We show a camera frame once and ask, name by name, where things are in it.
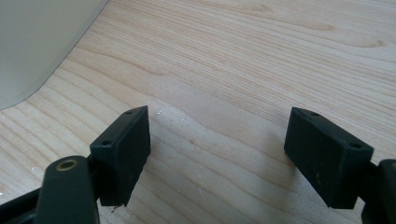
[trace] black plastic part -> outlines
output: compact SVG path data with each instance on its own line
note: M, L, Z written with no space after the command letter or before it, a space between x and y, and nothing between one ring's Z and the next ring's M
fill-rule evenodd
M384 160L378 165L378 188L389 223L396 223L396 160Z
M285 152L328 206L352 209L374 149L321 115L294 107Z
M47 168L34 223L99 223L89 166L84 157L66 157Z
M126 206L150 153L148 108L120 115L90 147L101 205Z
M0 206L0 223L29 224L35 218L35 205L40 189L35 189Z

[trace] light wooden surface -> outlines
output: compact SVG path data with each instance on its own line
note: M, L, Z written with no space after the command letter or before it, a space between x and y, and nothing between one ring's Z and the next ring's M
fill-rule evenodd
M152 153L102 223L360 223L283 151L292 106L396 158L396 2L110 0L25 102L0 111L0 203L148 105Z

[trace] screw hole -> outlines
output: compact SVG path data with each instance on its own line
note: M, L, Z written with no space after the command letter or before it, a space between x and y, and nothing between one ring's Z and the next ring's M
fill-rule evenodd
M349 145L355 148L361 148L361 145L357 143L349 143Z
M76 160L67 160L67 161L62 161L60 162L57 166L56 169L58 171L66 171L73 169L74 167L77 166L77 161Z
M110 145L111 144L111 141L103 141L102 142L102 146L108 146L108 145Z

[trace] wooden table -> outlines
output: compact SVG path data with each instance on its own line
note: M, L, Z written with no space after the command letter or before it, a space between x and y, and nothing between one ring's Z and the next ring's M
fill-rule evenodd
M118 1L45 85L0 111L0 203L148 105L152 153L102 223L355 223L284 154L290 109L314 110L396 158L396 3Z

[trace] clamp jaw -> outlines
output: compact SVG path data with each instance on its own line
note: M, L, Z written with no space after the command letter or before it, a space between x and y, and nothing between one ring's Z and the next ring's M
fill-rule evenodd
M127 205L150 153L146 106L120 115L90 145L88 158L52 163L36 189L0 206L0 223L99 223L102 206Z
M370 162L374 149L320 114L294 107L285 152L332 208L366 205L365 224L396 223L396 160Z

